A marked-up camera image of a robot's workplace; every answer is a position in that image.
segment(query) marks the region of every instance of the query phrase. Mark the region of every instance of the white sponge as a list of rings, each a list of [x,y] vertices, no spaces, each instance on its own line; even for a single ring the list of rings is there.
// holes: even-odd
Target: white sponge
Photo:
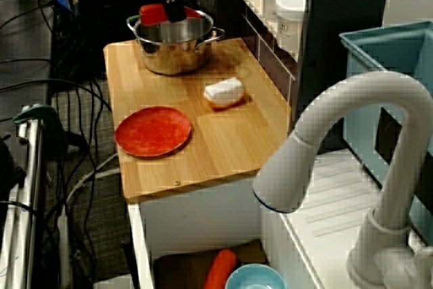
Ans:
[[[245,87],[236,77],[204,88],[204,98],[213,108],[228,108],[238,103],[244,93]]]

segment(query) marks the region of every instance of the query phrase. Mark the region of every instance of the plastic container lid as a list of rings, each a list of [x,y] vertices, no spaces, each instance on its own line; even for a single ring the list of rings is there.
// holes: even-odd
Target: plastic container lid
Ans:
[[[275,12],[277,16],[294,22],[304,20],[306,0],[276,0]]]

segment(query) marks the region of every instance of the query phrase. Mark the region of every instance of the blue bin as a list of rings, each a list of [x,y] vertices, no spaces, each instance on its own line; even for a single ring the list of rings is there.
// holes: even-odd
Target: blue bin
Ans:
[[[340,34],[348,49],[347,77],[391,70],[419,80],[433,94],[433,22],[416,22]]]
[[[433,22],[358,30],[340,37],[348,49],[347,77],[375,70],[397,71],[412,76],[433,95]],[[403,124],[399,108],[373,104],[347,114],[343,131],[343,138],[381,184],[388,171],[388,164],[375,150],[382,108]],[[428,149],[433,154],[433,139]],[[410,216],[421,234],[433,243],[433,215],[416,197]]]

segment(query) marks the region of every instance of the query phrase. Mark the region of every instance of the pot rim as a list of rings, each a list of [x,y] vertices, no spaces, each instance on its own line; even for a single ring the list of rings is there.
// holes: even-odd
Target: pot rim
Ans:
[[[212,30],[212,28],[213,28],[213,26],[214,26],[214,20],[212,19],[212,17],[210,17],[208,14],[206,14],[206,13],[204,13],[204,12],[201,12],[200,10],[197,10],[197,12],[198,12],[200,15],[202,15],[202,18],[206,18],[207,20],[210,21],[210,28],[209,28],[205,33],[201,34],[199,37],[194,38],[194,39],[189,39],[189,40],[184,40],[184,41],[179,41],[179,42],[170,42],[170,43],[165,43],[165,42],[155,42],[155,41],[146,40],[146,39],[144,39],[143,37],[140,37],[140,36],[137,34],[137,28],[139,28],[139,26],[141,25],[141,20],[136,21],[136,23],[134,24],[134,27],[133,27],[133,33],[134,33],[135,37],[136,37],[137,39],[139,39],[140,41],[147,42],[147,43],[151,43],[151,44],[155,44],[155,45],[181,44],[181,43],[185,43],[185,42],[196,41],[196,40],[202,39],[203,36],[206,35],[206,34],[208,34],[208,33]],[[200,19],[200,20],[201,20],[202,18],[187,18],[187,20],[197,20],[197,19]]]

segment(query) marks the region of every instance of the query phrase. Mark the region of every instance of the blue bowl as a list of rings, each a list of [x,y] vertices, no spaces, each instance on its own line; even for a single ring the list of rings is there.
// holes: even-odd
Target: blue bowl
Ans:
[[[263,264],[248,264],[235,270],[225,289],[287,289],[276,270]]]

